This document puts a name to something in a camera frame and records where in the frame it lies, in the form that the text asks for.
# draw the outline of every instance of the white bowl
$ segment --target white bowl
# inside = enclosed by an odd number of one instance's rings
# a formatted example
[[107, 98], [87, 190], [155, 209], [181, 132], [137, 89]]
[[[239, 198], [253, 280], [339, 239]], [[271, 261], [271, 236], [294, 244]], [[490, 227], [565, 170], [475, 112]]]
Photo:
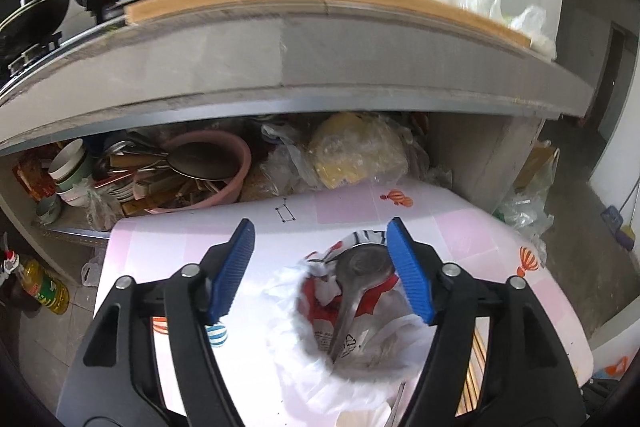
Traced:
[[63, 201], [76, 200], [78, 198], [86, 196], [86, 188], [79, 185], [74, 185], [74, 187], [70, 188], [66, 192], [58, 192], [58, 195], [62, 198]]
[[84, 196], [80, 196], [74, 200], [65, 200], [66, 204], [70, 204], [71, 206], [87, 206], [89, 203], [89, 195], [85, 194]]
[[73, 140], [53, 158], [49, 166], [49, 176], [55, 181], [63, 180], [74, 171], [83, 157], [84, 145], [82, 144], [82, 139]]

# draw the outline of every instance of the food bag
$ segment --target food bag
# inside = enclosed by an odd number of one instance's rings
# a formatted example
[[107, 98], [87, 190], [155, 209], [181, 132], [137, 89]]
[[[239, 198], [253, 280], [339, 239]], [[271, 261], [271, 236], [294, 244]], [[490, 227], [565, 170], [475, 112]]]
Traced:
[[327, 356], [341, 289], [338, 257], [362, 243], [386, 244], [384, 232], [353, 232], [323, 254], [276, 273], [266, 293], [280, 313], [270, 326], [269, 348], [281, 382], [318, 414], [375, 410], [416, 378], [435, 328], [412, 313], [396, 274], [364, 294], [335, 364]]

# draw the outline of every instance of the plastic wrap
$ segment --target plastic wrap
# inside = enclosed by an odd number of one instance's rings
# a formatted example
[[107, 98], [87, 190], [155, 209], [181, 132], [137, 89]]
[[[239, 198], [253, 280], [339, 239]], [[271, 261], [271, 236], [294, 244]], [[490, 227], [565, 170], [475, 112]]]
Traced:
[[83, 180], [79, 185], [86, 188], [86, 220], [89, 226], [98, 232], [108, 232], [124, 217], [120, 203], [108, 192], [96, 190], [90, 180]]
[[538, 250], [542, 266], [546, 265], [546, 244], [541, 236], [554, 223], [554, 216], [545, 211], [546, 198], [554, 183], [560, 150], [533, 175], [523, 190], [510, 190], [498, 206], [495, 215], [511, 228], [518, 230]]
[[279, 270], [266, 290], [277, 308], [268, 337], [274, 362], [284, 385], [315, 413], [378, 409], [398, 395], [402, 382], [420, 374], [431, 347], [435, 328], [412, 314], [393, 275], [391, 284], [383, 283], [372, 312], [354, 319], [348, 338], [358, 341], [345, 345], [335, 365], [326, 355], [333, 331], [327, 314], [337, 314], [332, 301], [340, 294], [334, 261], [364, 242], [384, 243], [384, 234], [354, 232], [324, 254], [314, 252]]
[[327, 188], [364, 180], [393, 183], [409, 170], [398, 134], [381, 118], [367, 114], [334, 114], [316, 130], [308, 149]]

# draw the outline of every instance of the cooking oil bottle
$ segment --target cooking oil bottle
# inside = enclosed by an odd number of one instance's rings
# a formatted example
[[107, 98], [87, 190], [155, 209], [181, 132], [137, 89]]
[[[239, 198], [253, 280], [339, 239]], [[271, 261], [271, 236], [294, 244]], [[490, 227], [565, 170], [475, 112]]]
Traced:
[[52, 312], [62, 315], [69, 306], [69, 290], [35, 259], [20, 261], [13, 250], [4, 252], [4, 270], [15, 273], [24, 290]]

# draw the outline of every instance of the hot air balloon pattern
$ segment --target hot air balloon pattern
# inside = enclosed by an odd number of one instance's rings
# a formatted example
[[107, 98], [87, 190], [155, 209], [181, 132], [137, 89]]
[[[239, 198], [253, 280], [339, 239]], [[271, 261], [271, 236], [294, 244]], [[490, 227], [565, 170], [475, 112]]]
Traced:
[[380, 199], [393, 201], [396, 205], [406, 206], [407, 208], [414, 206], [414, 200], [412, 200], [409, 196], [405, 196], [402, 190], [398, 190], [397, 188], [393, 188], [390, 190], [388, 194], [382, 194]]
[[519, 277], [524, 277], [526, 272], [533, 272], [538, 269], [538, 260], [533, 252], [526, 247], [520, 247], [520, 266], [516, 270]]

